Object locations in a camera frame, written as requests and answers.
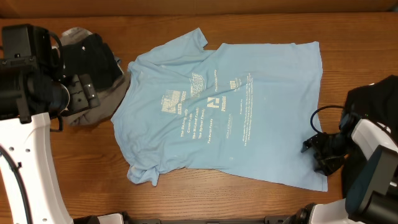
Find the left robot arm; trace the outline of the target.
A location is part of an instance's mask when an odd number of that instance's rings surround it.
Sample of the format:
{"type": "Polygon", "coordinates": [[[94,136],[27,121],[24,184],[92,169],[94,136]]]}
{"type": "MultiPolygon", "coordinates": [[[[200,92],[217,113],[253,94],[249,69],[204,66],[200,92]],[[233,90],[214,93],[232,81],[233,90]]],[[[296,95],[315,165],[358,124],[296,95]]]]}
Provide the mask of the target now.
{"type": "Polygon", "coordinates": [[[53,163],[51,121],[92,124],[109,116],[128,84],[101,36],[61,36],[21,24],[1,31],[1,176],[14,223],[73,223],[53,163]]]}

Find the light blue printed t-shirt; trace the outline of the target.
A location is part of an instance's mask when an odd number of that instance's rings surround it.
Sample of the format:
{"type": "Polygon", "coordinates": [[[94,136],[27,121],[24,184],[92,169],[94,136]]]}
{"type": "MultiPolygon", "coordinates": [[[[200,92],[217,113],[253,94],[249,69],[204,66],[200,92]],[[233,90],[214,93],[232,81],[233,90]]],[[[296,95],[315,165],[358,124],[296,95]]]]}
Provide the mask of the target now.
{"type": "Polygon", "coordinates": [[[129,63],[111,120],[128,179],[156,185],[175,169],[216,169],[327,191],[301,150],[320,127],[319,43],[206,45],[195,29],[129,63]]]}

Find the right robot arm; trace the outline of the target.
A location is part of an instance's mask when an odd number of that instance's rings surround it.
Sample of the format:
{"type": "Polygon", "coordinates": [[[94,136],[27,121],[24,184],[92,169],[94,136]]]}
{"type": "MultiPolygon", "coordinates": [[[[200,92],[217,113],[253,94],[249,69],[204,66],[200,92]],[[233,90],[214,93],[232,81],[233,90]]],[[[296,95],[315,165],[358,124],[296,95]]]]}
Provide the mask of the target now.
{"type": "Polygon", "coordinates": [[[387,126],[356,113],[346,113],[339,132],[318,131],[303,142],[302,151],[314,150],[315,171],[330,175],[355,149],[366,164],[346,197],[328,204],[309,204],[285,223],[397,223],[397,144],[387,126]]]}

